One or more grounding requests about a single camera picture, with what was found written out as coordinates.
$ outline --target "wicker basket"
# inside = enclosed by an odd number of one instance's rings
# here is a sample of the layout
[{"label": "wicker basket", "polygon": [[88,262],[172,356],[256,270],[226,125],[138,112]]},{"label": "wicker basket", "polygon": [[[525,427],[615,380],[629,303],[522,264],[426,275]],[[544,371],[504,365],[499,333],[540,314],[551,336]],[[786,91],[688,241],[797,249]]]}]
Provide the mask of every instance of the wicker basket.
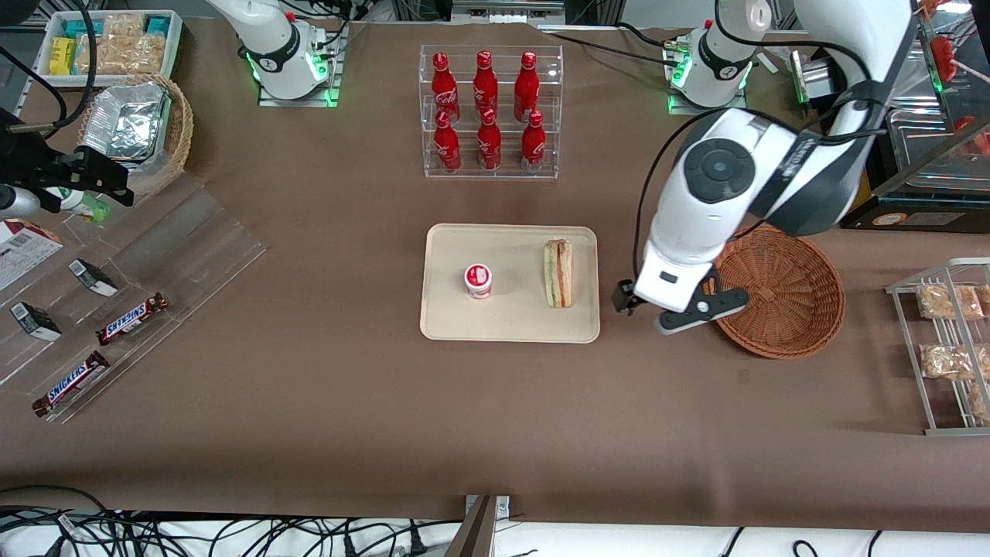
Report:
[{"label": "wicker basket", "polygon": [[[189,157],[189,148],[192,146],[192,108],[189,106],[189,101],[186,100],[185,95],[174,82],[156,74],[132,75],[128,77],[126,84],[140,85],[148,82],[157,83],[168,89],[168,95],[172,100],[171,111],[168,114],[168,135],[165,137],[164,146],[168,153],[168,160],[162,168],[153,174],[141,172],[131,174],[128,178],[128,187],[137,195],[158,193],[178,178],[185,168],[186,159]],[[82,127],[79,128],[80,144],[92,113],[93,103],[90,102],[82,114]]]},{"label": "wicker basket", "polygon": [[745,310],[716,321],[743,348],[767,358],[805,358],[839,333],[842,280],[808,240],[763,224],[731,242],[715,265],[723,288],[749,292]]}]

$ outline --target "clear acrylic shelf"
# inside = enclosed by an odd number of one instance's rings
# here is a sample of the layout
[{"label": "clear acrylic shelf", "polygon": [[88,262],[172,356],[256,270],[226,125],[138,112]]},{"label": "clear acrylic shelf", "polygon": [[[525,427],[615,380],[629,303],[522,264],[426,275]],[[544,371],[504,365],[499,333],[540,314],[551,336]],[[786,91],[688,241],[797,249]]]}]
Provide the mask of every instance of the clear acrylic shelf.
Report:
[{"label": "clear acrylic shelf", "polygon": [[[984,408],[990,408],[990,392],[985,381],[951,381],[945,378],[928,379],[922,373],[921,345],[940,344],[961,346],[965,349],[976,377],[984,376],[976,345],[990,342],[987,319],[965,320],[955,287],[990,283],[990,258],[962,258],[950,260],[941,267],[934,267],[887,286],[893,296],[894,308],[901,323],[907,344],[911,366],[914,369],[922,405],[928,419],[926,435],[988,435],[990,422],[974,415],[971,397],[982,399]],[[926,319],[918,310],[918,289],[927,284],[944,284],[956,314],[955,319]]]},{"label": "clear acrylic shelf", "polygon": [[[499,109],[497,124],[502,130],[502,165],[485,170],[478,163],[477,131],[480,117],[474,108],[474,73],[477,54],[492,53],[492,69],[498,78]],[[521,140],[526,125],[513,116],[516,76],[522,55],[532,51],[537,55],[540,76],[540,100],[537,106],[544,113],[546,131],[544,164],[537,174],[527,174],[520,166]],[[460,140],[461,168],[446,173],[437,156],[433,141],[437,113],[433,89],[433,55],[444,53],[450,72],[457,81],[460,120],[454,124]],[[563,104],[563,47],[480,47],[465,45],[423,45],[420,47],[420,122],[423,130],[423,170],[430,177],[455,178],[525,178],[556,179],[560,171],[560,121]]]},{"label": "clear acrylic shelf", "polygon": [[[48,414],[48,421],[71,418],[264,252],[188,174],[134,207],[112,205],[111,211],[99,225],[70,217],[49,227],[63,247],[0,291],[6,314],[0,315],[0,390],[24,394],[24,411],[94,350],[111,364]],[[105,297],[86,288],[68,269],[76,258],[100,268],[118,292]],[[168,301],[166,310],[99,346],[97,330],[156,292]],[[46,342],[28,336],[10,314],[20,301],[44,309],[61,337]]]}]

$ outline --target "coca-cola bottle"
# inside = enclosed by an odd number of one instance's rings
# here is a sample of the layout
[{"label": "coca-cola bottle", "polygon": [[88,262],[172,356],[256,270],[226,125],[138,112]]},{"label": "coca-cola bottle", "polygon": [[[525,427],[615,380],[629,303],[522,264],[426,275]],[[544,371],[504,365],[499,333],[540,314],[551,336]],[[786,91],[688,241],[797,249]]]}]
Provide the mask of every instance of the coca-cola bottle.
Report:
[{"label": "coca-cola bottle", "polygon": [[446,112],[450,117],[450,123],[456,124],[457,120],[460,120],[460,105],[457,103],[457,80],[450,73],[444,53],[434,55],[433,90],[437,110]]},{"label": "coca-cola bottle", "polygon": [[523,53],[523,67],[516,77],[516,120],[527,122],[530,112],[537,107],[540,97],[540,77],[537,75],[537,55],[526,51]]},{"label": "coca-cola bottle", "polygon": [[460,168],[460,143],[457,132],[450,126],[450,116],[446,112],[437,113],[437,130],[434,132],[434,144],[437,155],[443,166],[441,170],[453,174]]},{"label": "coca-cola bottle", "polygon": [[478,70],[474,74],[474,106],[478,114],[492,109],[498,114],[498,78],[492,71],[492,53],[478,53]]},{"label": "coca-cola bottle", "polygon": [[540,171],[540,166],[544,163],[545,143],[544,114],[540,110],[534,110],[530,113],[530,124],[523,130],[523,159],[521,161],[523,172],[536,174]]},{"label": "coca-cola bottle", "polygon": [[502,130],[495,124],[495,111],[491,108],[486,108],[481,113],[478,163],[486,170],[494,170],[502,163]]}]

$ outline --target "sandwich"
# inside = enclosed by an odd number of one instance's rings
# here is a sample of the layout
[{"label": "sandwich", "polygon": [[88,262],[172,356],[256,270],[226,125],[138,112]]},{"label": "sandwich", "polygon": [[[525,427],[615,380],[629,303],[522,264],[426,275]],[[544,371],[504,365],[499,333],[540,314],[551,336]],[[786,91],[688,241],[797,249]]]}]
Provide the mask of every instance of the sandwich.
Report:
[{"label": "sandwich", "polygon": [[566,240],[550,240],[544,246],[544,286],[550,307],[574,305],[573,254],[574,247]]}]

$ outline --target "aluminum foil container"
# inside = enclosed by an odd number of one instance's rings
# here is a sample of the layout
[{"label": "aluminum foil container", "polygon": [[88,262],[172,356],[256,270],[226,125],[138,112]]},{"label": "aluminum foil container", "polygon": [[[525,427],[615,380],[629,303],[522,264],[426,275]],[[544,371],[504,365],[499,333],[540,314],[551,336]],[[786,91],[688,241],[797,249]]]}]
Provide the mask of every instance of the aluminum foil container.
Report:
[{"label": "aluminum foil container", "polygon": [[164,135],[167,101],[156,83],[106,88],[96,95],[82,144],[122,163],[146,160]]}]

